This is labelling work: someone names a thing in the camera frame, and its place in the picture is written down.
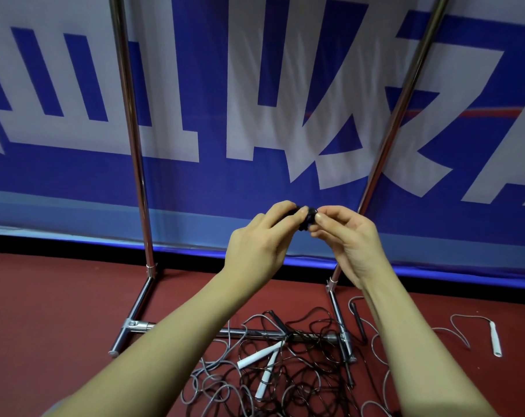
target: person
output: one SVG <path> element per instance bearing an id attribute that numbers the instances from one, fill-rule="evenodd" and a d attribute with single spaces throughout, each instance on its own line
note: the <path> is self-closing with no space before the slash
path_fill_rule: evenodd
<path id="1" fill-rule="evenodd" d="M 219 329 L 284 263 L 308 212 L 303 207 L 281 219 L 293 208 L 289 201 L 274 204 L 234 231 L 222 271 L 49 416 L 165 416 Z M 495 416 L 398 280 L 375 225 L 342 206 L 322 206 L 315 222 L 311 236 L 331 247 L 363 290 L 404 417 Z"/>

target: metal stand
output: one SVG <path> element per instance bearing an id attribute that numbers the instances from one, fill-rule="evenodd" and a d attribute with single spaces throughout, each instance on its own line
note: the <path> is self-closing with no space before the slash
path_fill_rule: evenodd
<path id="1" fill-rule="evenodd" d="M 388 159 L 388 154 L 390 153 L 392 145 L 394 144 L 395 137 L 398 134 L 398 130 L 401 125 L 401 120 L 404 118 L 405 112 L 407 111 L 407 106 L 409 105 L 409 101 L 411 100 L 411 96 L 413 95 L 415 84 L 417 83 L 419 75 L 421 74 L 421 71 L 423 69 L 426 56 L 428 55 L 430 46 L 432 45 L 434 37 L 436 36 L 438 27 L 440 26 L 440 21 L 442 20 L 444 12 L 446 11 L 448 1 L 449 0 L 436 0 L 433 7 L 433 11 L 430 14 L 429 22 L 426 25 L 425 34 L 423 35 L 421 41 L 419 41 L 417 50 L 413 55 L 411 65 L 409 67 L 409 70 L 407 71 L 407 74 L 405 75 L 403 89 L 401 90 L 398 102 L 396 103 L 396 106 L 392 111 L 390 119 L 388 120 L 386 134 L 382 141 L 382 145 L 380 146 L 377 159 L 375 160 L 371 168 L 369 178 L 365 186 L 365 190 L 363 191 L 363 196 L 361 197 L 359 207 L 357 208 L 357 212 L 361 215 L 364 215 L 367 211 L 367 208 L 369 207 L 370 199 L 377 187 L 378 179 L 382 174 L 382 170 L 384 169 L 384 165 L 386 164 L 386 160 Z M 341 334 L 342 341 L 345 343 L 346 351 L 350 354 L 350 357 L 353 357 L 353 355 L 350 353 L 353 351 L 351 347 L 351 340 L 346 329 L 343 327 L 342 314 L 340 312 L 340 309 L 337 307 L 336 295 L 334 294 L 334 289 L 336 288 L 337 280 L 340 278 L 341 273 L 342 269 L 340 268 L 340 265 L 336 265 L 334 273 L 332 274 L 330 280 L 326 285 L 326 291 L 330 295 L 330 300 L 332 301 L 334 313 L 336 313 L 336 320 L 341 323 L 340 330 L 343 329 L 343 332 L 341 332 Z"/>
<path id="2" fill-rule="evenodd" d="M 125 6 L 124 0 L 109 0 L 110 1 L 110 11 L 113 22 L 114 30 L 114 39 L 116 43 L 116 54 L 118 56 L 118 66 L 120 70 L 120 80 L 122 85 L 122 93 L 124 97 L 124 107 L 127 120 L 127 130 L 129 133 L 129 141 L 131 147 L 131 158 L 133 159 L 133 166 L 135 172 L 135 183 L 137 188 L 137 198 L 139 200 L 139 212 L 141 215 L 141 228 L 143 233 L 143 242 L 145 244 L 145 256 L 147 263 L 147 280 L 143 286 L 139 297 L 135 300 L 135 303 L 127 316 L 127 319 L 124 321 L 120 333 L 114 342 L 112 349 L 109 354 L 112 357 L 118 357 L 125 347 L 127 336 L 130 333 L 145 333 L 148 330 L 152 329 L 155 324 L 149 322 L 143 322 L 137 320 L 141 313 L 141 309 L 146 303 L 148 295 L 154 289 L 156 285 L 156 266 L 154 262 L 153 255 L 153 237 L 151 234 L 150 219 L 148 216 L 148 202 L 147 194 L 145 189 L 145 176 L 143 173 L 142 165 L 142 153 L 141 153 L 141 139 L 139 136 L 139 123 L 137 121 L 137 111 L 135 107 L 135 94 L 133 88 L 133 78 L 131 75 L 131 63 L 129 58 L 129 49 L 127 46 L 127 26 L 126 26 L 126 16 L 125 16 Z M 372 170 L 363 192 L 363 197 L 361 198 L 361 203 L 357 209 L 357 212 L 364 215 L 368 205 L 370 203 L 370 198 L 376 188 L 378 178 L 382 173 L 386 159 L 391 150 L 392 144 L 395 140 L 395 136 L 398 132 L 398 129 L 401 124 L 405 112 L 407 110 L 407 105 L 413 94 L 415 84 L 419 78 L 420 72 L 423 68 L 423 64 L 426 60 L 426 55 L 429 52 L 430 46 L 432 45 L 433 39 L 438 30 L 440 21 L 444 15 L 447 2 L 449 0 L 436 0 L 436 3 L 433 8 L 433 12 L 430 16 L 428 25 L 426 27 L 425 35 L 422 40 L 419 42 L 419 46 L 413 56 L 413 60 L 407 75 L 405 76 L 405 81 L 403 89 L 401 91 L 398 103 L 396 104 L 394 111 L 390 117 L 388 123 L 388 131 L 384 136 L 384 140 L 380 147 L 377 159 L 372 167 Z M 340 336 L 339 339 L 334 334 L 328 334 L 325 338 L 331 343 L 343 343 L 345 347 L 345 353 L 348 356 L 350 362 L 356 361 L 356 358 L 353 354 L 353 347 L 351 346 L 351 339 L 347 329 L 345 328 L 344 319 L 342 317 L 342 312 L 339 308 L 336 294 L 334 289 L 337 284 L 337 280 L 342 273 L 341 268 L 336 265 L 334 273 L 330 278 L 328 284 L 326 285 L 326 291 L 330 296 L 330 301 L 334 309 L 334 314 L 336 320 L 340 326 Z M 228 337 L 231 334 L 232 337 L 241 337 L 245 334 L 244 329 L 222 329 L 218 334 L 219 337 Z M 246 338 L 259 340 L 267 339 L 268 337 L 274 339 L 283 338 L 283 334 L 277 331 L 257 331 L 257 330 L 248 330 Z M 294 335 L 293 340 L 297 342 L 303 342 L 307 339 L 317 340 L 320 336 L 317 334 L 304 333 L 302 335 Z"/>

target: white handle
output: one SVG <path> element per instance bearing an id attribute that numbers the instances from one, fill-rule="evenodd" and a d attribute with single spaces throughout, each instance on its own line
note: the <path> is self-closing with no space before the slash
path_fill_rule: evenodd
<path id="1" fill-rule="evenodd" d="M 492 352 L 496 357 L 502 357 L 502 347 L 500 346 L 500 338 L 496 331 L 496 324 L 490 321 L 490 339 L 492 340 Z"/>
<path id="2" fill-rule="evenodd" d="M 274 345 L 271 345 L 270 347 L 263 348 L 262 350 L 257 351 L 256 353 L 251 354 L 250 356 L 247 356 L 244 359 L 239 360 L 238 362 L 239 370 L 253 364 L 256 361 L 259 361 L 261 358 L 268 356 L 272 352 L 279 350 L 280 348 L 282 348 L 282 345 L 284 345 L 284 342 L 280 341 L 279 343 L 275 343 Z"/>
<path id="3" fill-rule="evenodd" d="M 272 368 L 274 367 L 274 363 L 276 362 L 276 357 L 278 357 L 278 351 L 274 351 L 272 356 L 270 356 L 270 360 L 268 361 L 268 365 L 266 366 L 266 369 L 264 373 L 262 374 L 261 382 L 259 383 L 259 388 L 257 389 L 257 393 L 255 394 L 256 400 L 263 399 L 264 392 L 266 391 L 266 386 L 268 385 L 268 381 L 270 380 L 270 376 L 272 375 Z"/>

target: left hand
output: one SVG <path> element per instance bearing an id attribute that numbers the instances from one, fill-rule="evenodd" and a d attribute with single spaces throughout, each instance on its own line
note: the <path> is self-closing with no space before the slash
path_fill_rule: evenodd
<path id="1" fill-rule="evenodd" d="M 284 264 L 291 239 L 308 212 L 304 206 L 280 221 L 294 208 L 290 201 L 275 203 L 246 227 L 232 232 L 223 273 L 246 295 L 259 291 Z"/>

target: red floor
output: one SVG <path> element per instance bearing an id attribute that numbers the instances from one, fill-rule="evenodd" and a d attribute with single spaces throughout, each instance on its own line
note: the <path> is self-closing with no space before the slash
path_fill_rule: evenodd
<path id="1" fill-rule="evenodd" d="M 203 273 L 167 272 L 145 320 L 160 320 L 208 278 Z M 107 352 L 144 280 L 144 268 L 139 266 L 0 254 L 0 417 L 40 416 L 107 365 L 111 360 Z M 337 291 L 348 327 L 355 333 L 346 302 L 357 293 L 355 288 Z M 479 314 L 496 322 L 504 353 L 501 359 L 491 352 L 486 322 L 458 321 L 472 351 L 450 334 L 441 337 L 501 416 L 525 416 L 525 306 L 412 296 L 433 326 L 449 326 L 454 313 Z M 361 316 L 370 319 L 365 304 L 357 304 Z M 291 320 L 319 305 L 330 309 L 323 286 L 271 281 L 232 318 L 232 326 L 239 327 L 247 317 L 269 308 L 283 320 Z M 381 381 L 385 367 L 368 348 L 363 351 L 375 379 Z M 363 365 L 355 364 L 353 374 L 357 399 L 375 399 Z M 392 403 L 391 383 L 388 389 Z M 183 415 L 183 406 L 176 404 L 170 414 Z M 366 417 L 373 415 L 382 414 L 365 410 Z"/>

